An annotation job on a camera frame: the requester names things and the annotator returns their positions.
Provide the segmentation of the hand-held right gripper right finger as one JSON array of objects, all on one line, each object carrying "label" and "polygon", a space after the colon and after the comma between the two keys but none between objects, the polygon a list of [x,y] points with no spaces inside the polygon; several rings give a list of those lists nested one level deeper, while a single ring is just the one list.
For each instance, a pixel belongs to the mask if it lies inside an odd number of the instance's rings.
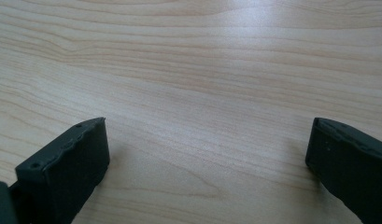
[{"label": "hand-held right gripper right finger", "polygon": [[363,224],[382,224],[382,142],[344,123],[316,118],[305,163]]}]

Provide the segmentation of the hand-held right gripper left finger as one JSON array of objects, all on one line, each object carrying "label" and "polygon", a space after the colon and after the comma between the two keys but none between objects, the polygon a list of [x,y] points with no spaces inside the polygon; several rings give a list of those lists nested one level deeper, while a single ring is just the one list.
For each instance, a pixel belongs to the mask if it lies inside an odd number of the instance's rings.
[{"label": "hand-held right gripper left finger", "polygon": [[103,118],[69,128],[16,168],[31,224],[71,224],[110,163]]}]

